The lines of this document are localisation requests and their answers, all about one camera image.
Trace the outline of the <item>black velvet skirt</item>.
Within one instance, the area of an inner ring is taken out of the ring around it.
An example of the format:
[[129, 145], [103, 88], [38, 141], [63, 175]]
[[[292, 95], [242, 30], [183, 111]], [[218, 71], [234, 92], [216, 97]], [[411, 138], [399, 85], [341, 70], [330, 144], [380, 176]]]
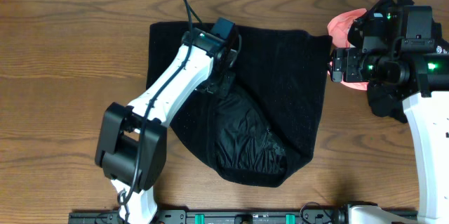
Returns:
[[193, 92], [170, 125], [225, 180], [278, 187], [314, 156], [332, 39], [299, 29], [239, 33], [229, 94]]

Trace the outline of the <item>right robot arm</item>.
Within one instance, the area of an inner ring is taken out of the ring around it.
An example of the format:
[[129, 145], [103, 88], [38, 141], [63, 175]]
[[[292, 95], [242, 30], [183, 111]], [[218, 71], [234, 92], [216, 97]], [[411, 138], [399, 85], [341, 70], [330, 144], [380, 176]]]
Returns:
[[390, 87], [413, 137], [419, 209], [412, 223], [448, 222], [448, 55], [436, 50], [430, 6], [370, 10], [354, 20], [350, 48], [331, 54], [334, 82]]

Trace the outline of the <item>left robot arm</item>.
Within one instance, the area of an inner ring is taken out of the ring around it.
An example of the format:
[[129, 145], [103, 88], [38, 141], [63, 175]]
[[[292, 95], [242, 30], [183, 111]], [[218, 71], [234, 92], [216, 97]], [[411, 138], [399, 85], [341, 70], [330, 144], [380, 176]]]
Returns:
[[153, 186], [166, 163], [168, 127], [194, 91], [227, 96], [239, 41], [235, 23], [224, 18], [209, 31], [190, 25], [161, 76], [126, 106], [112, 103], [106, 109], [95, 163], [117, 191], [120, 223], [150, 223], [155, 217]]

